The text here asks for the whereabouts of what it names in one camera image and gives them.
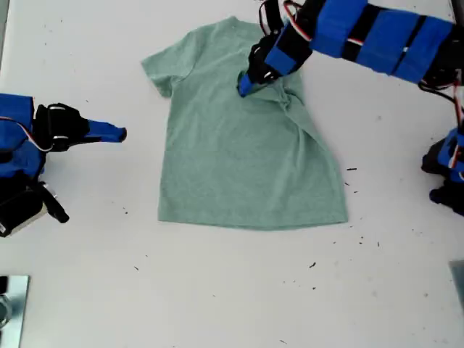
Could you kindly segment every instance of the wire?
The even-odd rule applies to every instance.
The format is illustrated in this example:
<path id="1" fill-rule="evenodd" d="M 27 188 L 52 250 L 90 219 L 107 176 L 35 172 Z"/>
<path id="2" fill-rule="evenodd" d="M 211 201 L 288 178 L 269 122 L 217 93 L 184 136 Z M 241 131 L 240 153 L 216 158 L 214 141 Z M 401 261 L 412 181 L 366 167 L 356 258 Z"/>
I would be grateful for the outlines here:
<path id="1" fill-rule="evenodd" d="M 303 29 L 301 29 L 295 20 L 296 15 L 293 15 L 289 9 L 289 6 L 293 6 L 294 8 L 299 8 L 298 4 L 296 2 L 293 2 L 291 0 L 286 0 L 283 3 L 283 8 L 285 9 L 285 12 L 287 13 L 287 16 L 290 20 L 290 24 L 295 29 L 295 31 L 300 35 L 304 40 L 311 42 L 312 38 L 311 36 L 307 35 Z"/>
<path id="2" fill-rule="evenodd" d="M 448 96 L 448 95 L 446 95 L 445 93 L 442 93 L 442 92 L 438 92 L 438 91 L 432 89 L 431 87 L 428 87 L 425 83 L 420 82 L 418 84 L 418 87 L 424 92 L 435 94 L 437 96 L 445 98 L 447 101 L 452 102 L 453 104 L 455 103 L 455 100 L 451 96 Z"/>
<path id="3" fill-rule="evenodd" d="M 264 27 L 264 23 L 262 22 L 262 8 L 264 7 L 264 5 L 266 4 L 266 2 L 268 2 L 268 0 L 264 0 L 260 6 L 260 9 L 258 11 L 259 15 L 260 15 L 260 27 L 261 27 L 261 30 L 262 32 L 264 33 L 264 35 L 268 36 L 269 33 L 266 32 L 266 29 Z"/>
<path id="4" fill-rule="evenodd" d="M 7 121 L 7 122 L 12 122 L 12 123 L 15 123 L 17 124 L 21 129 L 22 131 L 24 132 L 24 134 L 27 136 L 28 140 L 37 148 L 39 149 L 40 151 L 42 152 L 50 152 L 52 149 L 53 149 L 53 146 L 50 148 L 50 149 L 44 149 L 42 148 L 40 145 L 37 144 L 37 141 L 34 139 L 34 136 L 32 135 L 32 133 L 28 130 L 28 128 L 21 122 L 18 122 L 16 120 L 13 120 L 12 118 L 9 118 L 9 117 L 5 117 L 5 116 L 0 116 L 0 120 L 1 121 Z"/>

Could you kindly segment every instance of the green t-shirt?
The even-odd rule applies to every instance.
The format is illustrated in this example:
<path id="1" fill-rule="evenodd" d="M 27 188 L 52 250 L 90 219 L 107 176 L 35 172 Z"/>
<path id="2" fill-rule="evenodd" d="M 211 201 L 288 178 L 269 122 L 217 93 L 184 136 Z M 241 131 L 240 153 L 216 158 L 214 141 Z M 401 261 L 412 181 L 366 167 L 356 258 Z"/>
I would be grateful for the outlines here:
<path id="1" fill-rule="evenodd" d="M 261 37 L 232 17 L 143 61 L 172 99 L 159 220 L 258 230 L 347 221 L 339 170 L 299 74 L 239 96 L 238 75 Z"/>

